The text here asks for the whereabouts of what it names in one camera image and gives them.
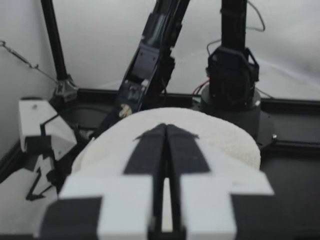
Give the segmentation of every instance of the black frame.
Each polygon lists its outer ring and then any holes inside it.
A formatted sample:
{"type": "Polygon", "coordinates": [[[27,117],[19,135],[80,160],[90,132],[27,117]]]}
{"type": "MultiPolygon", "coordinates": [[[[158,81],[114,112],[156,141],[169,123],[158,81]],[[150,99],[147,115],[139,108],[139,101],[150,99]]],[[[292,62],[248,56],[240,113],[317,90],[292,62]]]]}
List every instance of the black frame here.
{"type": "MultiPolygon", "coordinates": [[[[57,79],[63,81],[69,75],[65,66],[62,45],[60,42],[58,26],[56,22],[54,6],[52,0],[41,0],[44,19],[48,31],[52,56],[54,59],[57,79]]],[[[60,96],[53,96],[50,104],[59,112],[69,106],[89,104],[109,107],[116,99],[117,91],[83,89],[77,93],[77,99],[65,103],[60,96]]],[[[194,105],[194,97],[191,94],[168,94],[166,97],[167,107],[191,108],[194,105]]],[[[320,170],[320,101],[308,100],[289,100],[289,99],[269,99],[261,100],[261,109],[273,117],[275,123],[275,134],[277,140],[266,151],[262,153],[261,168],[267,173],[270,166],[269,162],[275,159],[294,159],[301,163],[319,163],[320,170]]],[[[20,143],[17,142],[13,148],[0,161],[0,183],[3,182],[11,173],[24,166],[28,160],[22,153],[20,143]]],[[[320,186],[315,186],[320,193],[320,186]]],[[[296,237],[307,239],[310,237],[320,238],[320,228],[314,229],[312,233],[305,229],[297,231],[296,237]]],[[[164,239],[169,239],[170,234],[163,235],[164,239]]],[[[33,239],[31,236],[11,236],[11,239],[33,239]]]]}

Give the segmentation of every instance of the black platform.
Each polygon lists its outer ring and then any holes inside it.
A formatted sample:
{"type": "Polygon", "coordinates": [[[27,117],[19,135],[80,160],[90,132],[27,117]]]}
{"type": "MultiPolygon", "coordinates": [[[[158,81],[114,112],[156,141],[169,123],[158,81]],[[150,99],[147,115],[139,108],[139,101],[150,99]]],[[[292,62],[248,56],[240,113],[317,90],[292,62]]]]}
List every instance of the black platform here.
{"type": "MultiPolygon", "coordinates": [[[[68,123],[94,130],[106,113],[79,107],[94,107],[108,112],[116,91],[81,89],[78,99],[50,103],[68,123]]],[[[192,95],[169,94],[167,107],[191,108],[192,95]]],[[[264,171],[281,203],[292,216],[299,239],[320,237],[320,102],[263,99],[263,111],[272,116],[277,141],[261,153],[264,171]]],[[[0,180],[28,164],[28,157],[16,146],[0,161],[0,180]]]]}

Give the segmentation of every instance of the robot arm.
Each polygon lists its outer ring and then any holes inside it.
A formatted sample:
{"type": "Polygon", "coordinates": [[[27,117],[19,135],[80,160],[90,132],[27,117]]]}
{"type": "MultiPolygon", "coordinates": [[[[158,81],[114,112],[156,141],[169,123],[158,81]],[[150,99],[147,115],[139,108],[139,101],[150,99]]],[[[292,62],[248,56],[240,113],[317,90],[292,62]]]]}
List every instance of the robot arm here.
{"type": "Polygon", "coordinates": [[[171,49],[176,45],[190,0],[157,0],[142,38],[119,88],[111,114],[93,137],[97,138],[142,104],[154,103],[168,85],[175,68],[171,49]]]}

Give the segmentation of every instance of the wire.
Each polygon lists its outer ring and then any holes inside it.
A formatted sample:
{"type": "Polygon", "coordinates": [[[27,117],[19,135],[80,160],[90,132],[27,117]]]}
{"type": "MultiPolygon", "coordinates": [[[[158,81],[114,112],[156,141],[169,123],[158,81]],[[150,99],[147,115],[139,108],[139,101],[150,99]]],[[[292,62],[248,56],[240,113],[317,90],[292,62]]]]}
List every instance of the wire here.
{"type": "Polygon", "coordinates": [[[260,92],[260,93],[262,93],[262,94],[266,95],[267,97],[269,97],[269,98],[271,98],[271,99],[275,99],[275,97],[273,97],[273,96],[271,96],[270,94],[268,94],[268,93],[266,93],[266,92],[264,92],[264,91],[260,90],[259,88],[255,87],[255,89],[256,89],[258,92],[260,92]]]}
{"type": "Polygon", "coordinates": [[[45,125],[47,125],[48,123],[50,123],[51,121],[53,121],[54,119],[56,119],[57,117],[60,117],[62,114],[66,114],[70,111],[74,111],[74,110],[92,110],[92,111],[96,111],[99,113],[103,113],[103,114],[109,114],[108,111],[105,111],[103,109],[100,108],[96,108],[96,107],[92,107],[92,106],[76,106],[76,107],[70,107],[67,109],[64,109],[62,111],[59,111],[56,115],[54,115],[53,117],[49,118],[48,120],[46,120],[45,122],[40,124],[40,127],[45,127],[45,125]]]}
{"type": "Polygon", "coordinates": [[[52,76],[50,76],[49,74],[47,74],[46,72],[44,72],[43,70],[41,70],[39,68],[39,64],[37,65],[32,65],[30,61],[28,61],[25,57],[23,57],[22,55],[20,55],[17,51],[15,51],[14,49],[10,48],[7,46],[6,41],[4,40],[0,40],[0,47],[3,47],[5,50],[7,50],[8,53],[12,54],[13,56],[15,56],[17,59],[19,59],[21,62],[23,62],[24,64],[28,65],[28,67],[30,69],[33,70],[37,70],[38,72],[40,72],[42,75],[46,76],[48,79],[50,79],[51,81],[53,81],[55,84],[58,83],[58,81],[53,78],[52,76]]]}
{"type": "Polygon", "coordinates": [[[197,87],[193,90],[192,95],[198,95],[199,92],[201,91],[201,89],[202,89],[206,84],[208,84],[209,81],[210,81],[210,80],[206,80],[205,82],[203,82],[203,83],[201,83],[199,86],[197,86],[197,87]]]}
{"type": "MultiPolygon", "coordinates": [[[[256,11],[256,13],[258,14],[259,16],[259,19],[262,23],[262,29],[261,28],[257,28],[257,27],[252,27],[252,26],[247,26],[246,29],[249,29],[249,30],[254,30],[254,31],[257,31],[257,32],[260,32],[260,33],[263,33],[264,31],[266,31],[266,24],[265,24],[265,21],[259,11],[259,9],[251,2],[251,1],[247,1],[247,3],[256,11]]],[[[209,47],[213,44],[216,44],[216,43],[219,43],[221,42],[221,39],[217,39],[217,40],[214,40],[212,42],[209,42],[208,45],[206,46],[206,51],[208,52],[208,55],[210,56],[211,53],[210,53],[210,50],[209,50],[209,47]]]]}
{"type": "Polygon", "coordinates": [[[217,39],[217,40],[214,40],[214,41],[208,43],[208,45],[206,46],[206,51],[208,52],[209,56],[211,55],[210,50],[209,50],[209,47],[210,47],[211,45],[217,44],[217,43],[219,43],[219,42],[221,42],[221,39],[217,39]]]}
{"type": "Polygon", "coordinates": [[[164,89],[164,99],[163,99],[163,102],[161,103],[161,105],[163,106],[163,105],[166,103],[166,101],[167,101],[168,92],[167,92],[167,87],[166,87],[166,84],[165,84],[163,78],[161,78],[161,83],[162,83],[162,86],[163,86],[163,89],[164,89]]]}
{"type": "Polygon", "coordinates": [[[259,9],[251,2],[248,0],[248,4],[256,11],[256,13],[258,14],[259,18],[260,18],[260,21],[262,23],[262,29],[260,28],[257,28],[257,27],[251,27],[251,26],[248,26],[247,29],[250,29],[250,30],[255,30],[255,31],[258,31],[258,32],[261,32],[263,33],[265,30],[266,30],[266,24],[265,24],[265,21],[259,11],[259,9]]]}

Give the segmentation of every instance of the black cable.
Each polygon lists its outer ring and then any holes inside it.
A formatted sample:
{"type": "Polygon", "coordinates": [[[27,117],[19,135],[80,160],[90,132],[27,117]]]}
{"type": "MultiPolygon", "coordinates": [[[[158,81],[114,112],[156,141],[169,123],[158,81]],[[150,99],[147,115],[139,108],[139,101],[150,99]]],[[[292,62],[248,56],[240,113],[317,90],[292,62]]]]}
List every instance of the black cable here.
{"type": "Polygon", "coordinates": [[[30,61],[28,61],[25,57],[23,57],[21,54],[19,54],[17,51],[15,51],[14,49],[10,48],[7,46],[6,41],[4,40],[0,40],[0,47],[3,47],[5,50],[8,51],[8,53],[12,54],[13,56],[15,56],[17,59],[19,59],[21,62],[23,62],[24,64],[28,65],[28,67],[30,69],[34,69],[37,70],[38,72],[40,72],[41,74],[43,74],[44,76],[46,76],[48,79],[50,79],[51,81],[53,81],[55,84],[58,83],[58,81],[53,78],[52,76],[50,76],[48,73],[44,72],[43,70],[40,69],[39,64],[37,65],[32,65],[30,61]]]}
{"type": "Polygon", "coordinates": [[[67,109],[64,109],[60,112],[58,112],[56,115],[54,115],[53,117],[49,118],[48,120],[46,120],[45,122],[40,124],[41,128],[44,128],[48,123],[50,123],[51,121],[53,121],[54,119],[56,119],[57,117],[60,117],[62,114],[66,114],[70,111],[74,111],[74,110],[92,110],[92,111],[96,111],[96,112],[100,112],[103,114],[109,114],[108,111],[105,111],[103,109],[100,108],[96,108],[96,107],[91,107],[91,106],[76,106],[76,107],[70,107],[67,109]]]}
{"type": "MultiPolygon", "coordinates": [[[[247,3],[256,11],[256,13],[258,14],[259,18],[260,18],[260,21],[262,23],[262,29],[260,28],[257,28],[257,27],[252,27],[252,26],[247,26],[246,29],[249,29],[249,30],[254,30],[254,31],[257,31],[257,32],[260,32],[260,33],[263,33],[264,31],[266,31],[266,24],[265,24],[265,21],[259,11],[259,9],[251,2],[251,1],[247,1],[247,3]]],[[[209,47],[213,44],[216,44],[216,43],[219,43],[221,42],[221,39],[217,39],[217,40],[214,40],[212,42],[209,42],[208,45],[206,46],[206,51],[208,52],[209,56],[211,55],[210,53],[210,50],[209,50],[209,47]]]]}
{"type": "Polygon", "coordinates": [[[259,88],[255,87],[255,89],[256,89],[258,92],[260,92],[260,93],[262,93],[262,94],[266,95],[267,97],[269,97],[269,98],[271,98],[271,99],[275,99],[275,97],[273,97],[273,96],[271,96],[270,94],[268,94],[268,93],[266,93],[266,92],[264,92],[264,91],[260,90],[259,88]]]}
{"type": "Polygon", "coordinates": [[[256,13],[258,14],[259,18],[260,18],[260,21],[262,23],[262,29],[260,28],[257,28],[257,27],[251,27],[251,26],[248,26],[247,29],[250,29],[250,30],[255,30],[255,31],[258,31],[258,32],[261,32],[263,33],[265,30],[266,30],[266,24],[265,24],[265,21],[259,11],[259,9],[251,2],[248,0],[248,4],[256,11],[256,13]]]}
{"type": "Polygon", "coordinates": [[[166,87],[166,84],[164,82],[164,79],[161,78],[161,83],[162,83],[162,86],[163,86],[163,89],[164,89],[164,99],[161,103],[161,106],[165,105],[166,101],[167,101],[167,98],[168,98],[168,92],[167,92],[167,87],[166,87]]]}
{"type": "Polygon", "coordinates": [[[206,46],[206,50],[207,50],[209,56],[211,55],[210,50],[209,50],[209,47],[210,47],[211,45],[217,44],[217,43],[219,43],[219,42],[221,42],[221,39],[217,39],[217,40],[214,40],[214,41],[208,43],[208,45],[206,46]]]}

